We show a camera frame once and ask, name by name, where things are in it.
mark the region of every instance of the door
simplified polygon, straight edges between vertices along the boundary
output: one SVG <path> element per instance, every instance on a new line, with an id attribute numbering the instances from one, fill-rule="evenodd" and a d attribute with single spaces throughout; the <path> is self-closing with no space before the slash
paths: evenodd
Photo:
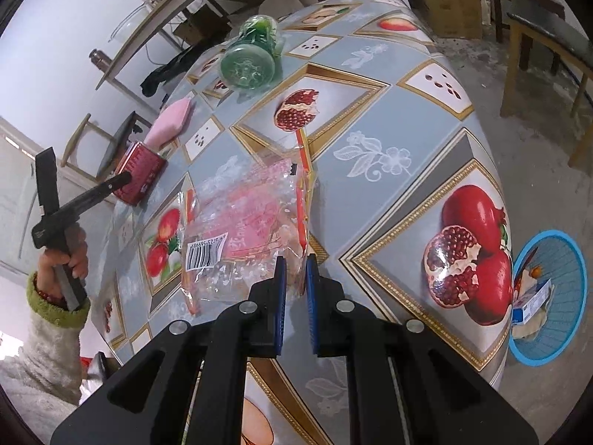
<path id="1" fill-rule="evenodd" d="M 0 135 L 0 264 L 5 269 L 26 276 L 37 267 L 41 250 L 35 249 L 31 229 L 41 219 L 37 201 L 35 163 L 30 154 L 23 152 L 14 141 Z M 57 191 L 60 204 L 72 200 L 86 189 L 58 173 Z M 103 238 L 109 229 L 113 206 L 101 202 L 85 212 L 80 225 L 87 232 L 90 267 L 96 265 Z"/>

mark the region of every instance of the basket rim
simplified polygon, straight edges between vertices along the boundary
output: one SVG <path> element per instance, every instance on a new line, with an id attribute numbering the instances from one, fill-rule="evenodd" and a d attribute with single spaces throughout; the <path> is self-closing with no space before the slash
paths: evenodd
<path id="1" fill-rule="evenodd" d="M 530 252 L 533 249 L 533 246 L 535 246 L 538 242 L 541 242 L 544 239 L 549 238 L 549 237 L 553 237 L 553 238 L 561 239 L 561 240 L 565 241 L 572 248 L 574 253 L 576 254 L 577 259 L 580 262 L 582 299 L 580 300 L 579 315 L 576 319 L 576 323 L 574 324 L 573 329 L 570 331 L 568 336 L 564 339 L 564 343 L 562 343 L 562 345 L 555 352 L 553 352 L 551 355 L 547 356 L 546 358 L 532 359 L 532 358 L 528 358 L 527 356 L 525 356 L 517 348 L 517 346 L 515 344 L 515 340 L 513 339 L 512 335 L 509 333 L 509 347 L 511 348 L 511 352 L 513 353 L 515 358 L 517 358 L 517 360 L 520 361 L 521 363 L 523 363 L 524 365 L 533 366 L 533 367 L 548 364 L 550 361 L 555 359 L 558 355 L 560 355 L 560 353 L 562 353 L 564 351 L 564 349 L 572 341 L 574 335 L 576 334 L 577 329 L 579 329 L 580 320 L 583 318 L 583 313 L 585 312 L 585 306 L 586 306 L 586 302 L 587 302 L 587 285 L 588 285 L 587 284 L 587 270 L 586 270 L 585 259 L 583 258 L 583 254 L 582 254 L 582 252 L 580 252 L 580 248 L 577 245 L 577 243 L 574 241 L 573 238 L 571 238 L 567 233 L 558 231 L 555 229 L 550 229 L 548 231 L 543 231 L 541 233 L 536 234 L 535 236 L 533 236 L 533 238 L 531 238 L 529 240 L 529 242 L 527 242 L 526 245 L 523 246 L 523 249 L 519 253 L 519 256 L 517 257 L 517 259 L 515 259 L 515 262 L 513 264 L 513 282 L 515 281 L 515 278 L 517 277 L 517 272 L 519 270 L 519 266 L 520 266 L 521 262 L 523 262 L 523 259 L 526 258 L 527 253 Z"/>

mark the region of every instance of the silver screw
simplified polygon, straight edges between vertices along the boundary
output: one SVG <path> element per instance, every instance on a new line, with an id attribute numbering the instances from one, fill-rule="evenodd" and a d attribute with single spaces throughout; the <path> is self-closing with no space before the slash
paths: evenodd
<path id="1" fill-rule="evenodd" d="M 352 303 L 350 300 L 338 301 L 336 304 L 336 308 L 338 311 L 341 311 L 342 313 L 350 313 L 354 310 L 354 303 Z"/>
<path id="2" fill-rule="evenodd" d="M 243 314 L 255 313 L 257 310 L 257 304 L 253 301 L 244 301 L 239 305 L 239 311 Z"/>
<path id="3" fill-rule="evenodd" d="M 422 333 L 424 331 L 424 323 L 420 320 L 409 320 L 405 327 L 412 333 Z"/>
<path id="4" fill-rule="evenodd" d="M 183 334 L 188 330 L 188 324 L 185 321 L 173 321 L 169 325 L 171 334 Z"/>

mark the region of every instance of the pink plastic wrapper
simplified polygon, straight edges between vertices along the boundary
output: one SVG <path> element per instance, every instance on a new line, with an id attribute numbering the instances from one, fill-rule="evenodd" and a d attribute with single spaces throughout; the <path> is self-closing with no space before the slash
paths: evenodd
<path id="1" fill-rule="evenodd" d="M 277 159 L 229 166 L 196 188 L 182 252 L 191 314 L 202 300 L 246 300 L 254 283 L 274 277 L 278 256 L 286 258 L 288 297 L 303 293 L 310 184 L 301 165 Z"/>

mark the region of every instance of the green cuff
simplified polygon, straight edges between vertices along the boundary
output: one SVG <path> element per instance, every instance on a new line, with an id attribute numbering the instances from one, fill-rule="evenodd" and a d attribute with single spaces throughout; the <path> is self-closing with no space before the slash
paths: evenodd
<path id="1" fill-rule="evenodd" d="M 66 311 L 58 306 L 54 306 L 44 300 L 35 289 L 35 279 L 37 272 L 29 276 L 27 282 L 27 301 L 31 309 L 45 319 L 47 322 L 60 328 L 77 328 L 82 329 L 84 323 L 87 322 L 88 310 L 91 308 L 91 302 L 86 299 L 82 308 L 78 311 Z"/>

